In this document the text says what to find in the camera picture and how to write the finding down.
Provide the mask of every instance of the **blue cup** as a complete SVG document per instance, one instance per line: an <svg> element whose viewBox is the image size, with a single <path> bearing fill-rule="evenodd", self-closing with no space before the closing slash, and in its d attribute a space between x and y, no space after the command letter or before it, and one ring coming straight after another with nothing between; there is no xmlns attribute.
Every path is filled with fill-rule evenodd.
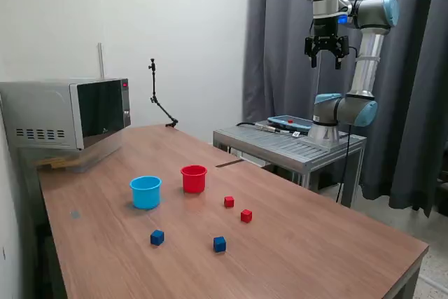
<svg viewBox="0 0 448 299"><path fill-rule="evenodd" d="M140 176L131 181L132 201L138 209L153 209L160 203L162 180L156 176Z"/></svg>

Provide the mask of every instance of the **microwave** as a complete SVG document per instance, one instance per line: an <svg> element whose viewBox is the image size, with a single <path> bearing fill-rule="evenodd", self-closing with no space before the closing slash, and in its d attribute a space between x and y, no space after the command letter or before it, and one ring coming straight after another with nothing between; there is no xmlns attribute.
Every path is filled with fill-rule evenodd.
<svg viewBox="0 0 448 299"><path fill-rule="evenodd" d="M126 78L0 83L10 145L83 150L131 125Z"/></svg>

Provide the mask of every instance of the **wooden board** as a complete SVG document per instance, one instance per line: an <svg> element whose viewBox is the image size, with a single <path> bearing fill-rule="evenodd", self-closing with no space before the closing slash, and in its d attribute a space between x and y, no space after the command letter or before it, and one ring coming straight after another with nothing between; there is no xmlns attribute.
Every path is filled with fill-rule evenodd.
<svg viewBox="0 0 448 299"><path fill-rule="evenodd" d="M234 159L177 130L142 127L84 174L40 172L68 297L379 299L428 249L254 165L215 168ZM179 170L193 163L209 169L206 191L184 195ZM135 209L129 182L149 174L163 180L162 203ZM165 232L159 247L155 229ZM213 252L217 236L224 254Z"/></svg>

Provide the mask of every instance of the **red cube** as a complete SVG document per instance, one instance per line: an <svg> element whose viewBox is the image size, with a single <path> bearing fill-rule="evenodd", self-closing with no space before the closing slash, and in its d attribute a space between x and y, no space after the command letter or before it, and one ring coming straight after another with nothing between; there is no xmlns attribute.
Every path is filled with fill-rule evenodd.
<svg viewBox="0 0 448 299"><path fill-rule="evenodd" d="M241 212L241 221L249 223L252 221L252 211L245 209Z"/></svg>
<svg viewBox="0 0 448 299"><path fill-rule="evenodd" d="M234 205L235 205L235 200L233 197L231 197L231 196L224 197L224 206L226 208L233 208Z"/></svg>

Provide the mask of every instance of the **tile floor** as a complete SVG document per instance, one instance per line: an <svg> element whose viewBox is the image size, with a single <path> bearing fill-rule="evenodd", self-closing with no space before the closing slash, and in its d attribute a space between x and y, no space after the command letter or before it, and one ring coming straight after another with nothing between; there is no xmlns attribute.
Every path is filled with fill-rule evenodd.
<svg viewBox="0 0 448 299"><path fill-rule="evenodd" d="M322 194L335 199L337 187L326 188ZM366 200L360 190L353 208L430 244L421 274L448 288L448 217L433 211L426 218L422 210L391 209L388 202L388 197ZM414 299L448 299L448 295L419 279Z"/></svg>

